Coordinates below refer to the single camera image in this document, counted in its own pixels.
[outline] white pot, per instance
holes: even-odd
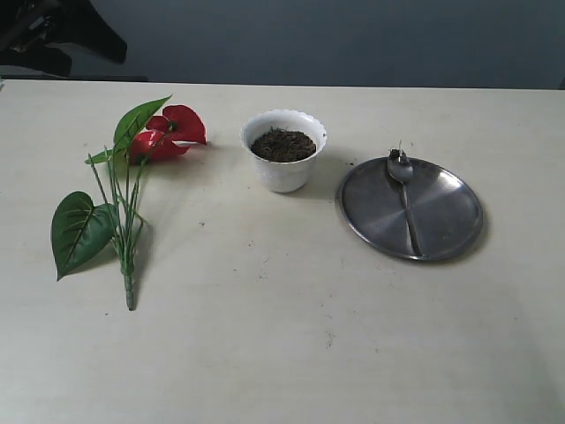
[[[258,157],[251,151],[252,144],[271,128],[300,131],[316,144],[316,152],[302,161],[279,163]],[[253,117],[241,130],[241,141],[252,156],[261,183],[276,193],[294,192],[302,187],[313,173],[316,157],[326,146],[328,133],[324,125],[310,115],[296,110],[270,110]]]

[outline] soil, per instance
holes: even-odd
[[[286,163],[302,161],[313,155],[316,145],[303,132],[272,128],[254,141],[251,151],[270,162]]]

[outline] stainless steel plate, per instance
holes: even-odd
[[[421,237],[423,256],[412,250],[399,183],[387,158],[361,163],[343,179],[337,201],[350,227],[386,254],[419,261],[456,257],[477,239],[483,209],[475,193],[442,167],[411,158],[414,178],[406,186]]]

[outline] red petal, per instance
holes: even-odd
[[[130,163],[140,163],[162,136],[163,132],[156,130],[139,133],[130,146]],[[150,162],[163,161],[171,157],[183,155],[187,150],[188,148],[180,148],[169,137],[165,137],[161,141],[161,145],[153,150]]]
[[[171,133],[173,141],[197,141],[206,144],[206,127],[194,110],[184,105],[167,106],[162,114],[176,124]]]
[[[169,129],[169,120],[161,115],[155,115],[149,119],[146,128],[148,130],[163,131],[165,133]]]

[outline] table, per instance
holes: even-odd
[[[56,281],[49,227],[88,152],[173,94],[210,145],[155,165],[138,310],[111,252]],[[264,110],[328,129],[313,180],[259,185],[238,139]],[[8,80],[0,92],[0,422],[565,422],[565,94]],[[380,254],[343,223],[351,164],[438,163],[487,228],[459,261]]]

